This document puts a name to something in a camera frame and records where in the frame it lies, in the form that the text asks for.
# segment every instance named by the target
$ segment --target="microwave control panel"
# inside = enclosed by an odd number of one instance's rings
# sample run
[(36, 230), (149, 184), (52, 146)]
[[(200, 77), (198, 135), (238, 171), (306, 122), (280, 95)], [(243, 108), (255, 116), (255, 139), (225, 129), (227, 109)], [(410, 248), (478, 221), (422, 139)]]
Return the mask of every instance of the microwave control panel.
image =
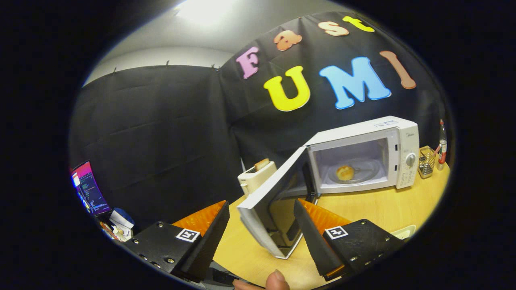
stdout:
[(417, 126), (401, 128), (399, 131), (401, 144), (400, 168), (396, 188), (404, 188), (414, 184), (419, 154), (419, 133)]

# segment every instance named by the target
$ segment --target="utensil holder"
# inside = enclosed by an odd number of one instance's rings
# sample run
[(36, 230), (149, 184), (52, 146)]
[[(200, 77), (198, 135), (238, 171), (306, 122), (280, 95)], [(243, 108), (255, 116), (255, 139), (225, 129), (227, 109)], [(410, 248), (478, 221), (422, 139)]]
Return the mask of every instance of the utensil holder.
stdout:
[(417, 171), (421, 178), (428, 178), (433, 174), (433, 167), (436, 163), (436, 157), (433, 155), (434, 150), (428, 146), (420, 149), (419, 166)]

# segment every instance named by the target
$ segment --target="open microwave door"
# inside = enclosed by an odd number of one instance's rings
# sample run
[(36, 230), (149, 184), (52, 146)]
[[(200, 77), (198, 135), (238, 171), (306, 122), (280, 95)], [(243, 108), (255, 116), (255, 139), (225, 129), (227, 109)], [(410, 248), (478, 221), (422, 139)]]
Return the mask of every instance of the open microwave door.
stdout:
[(294, 202), (316, 203), (312, 167), (300, 147), (255, 192), (237, 206), (240, 219), (256, 241), (273, 256), (287, 259), (301, 240)]

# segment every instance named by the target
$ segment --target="table surface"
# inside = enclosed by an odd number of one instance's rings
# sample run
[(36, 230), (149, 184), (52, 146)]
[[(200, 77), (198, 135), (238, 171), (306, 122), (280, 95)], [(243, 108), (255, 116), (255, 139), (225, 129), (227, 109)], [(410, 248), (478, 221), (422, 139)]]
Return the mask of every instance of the table surface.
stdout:
[[(351, 221), (368, 219), (388, 232), (412, 224), (416, 225), (417, 232), (437, 206), (448, 181), (448, 165), (444, 164), (441, 171), (436, 167), (437, 160), (432, 176), (426, 179), (416, 173), (411, 187), (396, 189), (391, 186), (344, 194), (323, 194), (317, 205)], [(215, 262), (262, 287), (265, 287), (267, 277), (275, 269), (285, 275), (291, 290), (312, 289), (336, 281), (326, 282), (319, 276), (304, 238), (287, 260), (275, 258), (262, 248), (240, 221), (236, 207), (245, 198), (242, 196), (230, 204), (230, 219), (213, 257)]]

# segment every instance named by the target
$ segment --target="microwave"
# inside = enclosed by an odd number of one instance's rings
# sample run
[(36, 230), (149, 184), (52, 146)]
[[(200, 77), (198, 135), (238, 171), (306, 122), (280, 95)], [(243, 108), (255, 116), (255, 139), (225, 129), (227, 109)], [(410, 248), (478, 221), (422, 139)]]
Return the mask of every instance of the microwave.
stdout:
[(392, 116), (319, 132), (237, 206), (240, 220), (270, 254), (287, 259), (302, 237), (296, 199), (317, 203), (322, 194), (409, 187), (419, 147), (417, 124)]

